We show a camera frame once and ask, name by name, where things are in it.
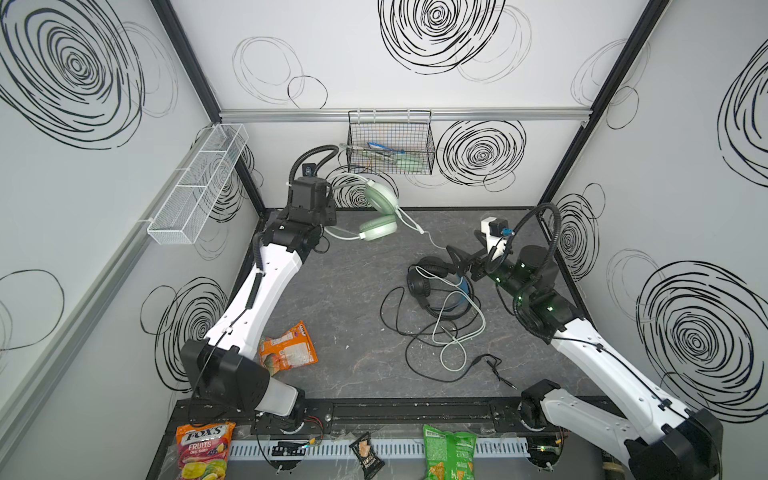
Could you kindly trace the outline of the mint green headphones with cable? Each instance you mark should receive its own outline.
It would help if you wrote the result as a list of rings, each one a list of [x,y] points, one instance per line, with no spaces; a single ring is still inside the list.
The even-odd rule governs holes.
[[[371,242],[395,233],[399,225],[421,235],[430,235],[400,207],[393,190],[371,178],[346,173],[341,183],[331,187],[334,193],[344,189],[357,190],[365,204],[378,213],[376,218],[361,224],[356,232],[328,227],[326,232],[334,239]],[[429,257],[408,268],[407,289],[421,308],[434,318],[428,334],[412,333],[410,337],[437,348],[444,370],[450,373],[466,372],[469,369],[466,344],[483,334],[487,327],[486,317],[475,300],[470,281],[467,277],[458,276],[453,264]]]

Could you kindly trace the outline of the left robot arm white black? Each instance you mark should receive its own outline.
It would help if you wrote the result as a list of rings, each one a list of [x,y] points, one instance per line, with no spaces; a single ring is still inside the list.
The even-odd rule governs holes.
[[[253,265],[224,315],[201,340],[181,349],[191,393],[250,414],[269,414],[289,430],[303,424],[305,394],[261,364],[263,330],[291,279],[336,222],[330,183],[318,177],[292,181],[288,203],[251,243]]]

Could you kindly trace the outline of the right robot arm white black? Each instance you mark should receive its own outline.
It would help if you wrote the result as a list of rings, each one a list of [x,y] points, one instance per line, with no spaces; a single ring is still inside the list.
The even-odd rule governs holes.
[[[653,383],[618,353],[554,288],[552,252],[533,245],[517,260],[500,248],[469,254],[447,249],[459,274],[487,277],[533,336],[563,354],[611,400],[612,413],[578,399],[559,384],[541,380],[523,391],[521,422],[531,430],[562,427],[610,454],[637,479],[715,479],[722,474],[723,426],[706,410],[694,410]]]

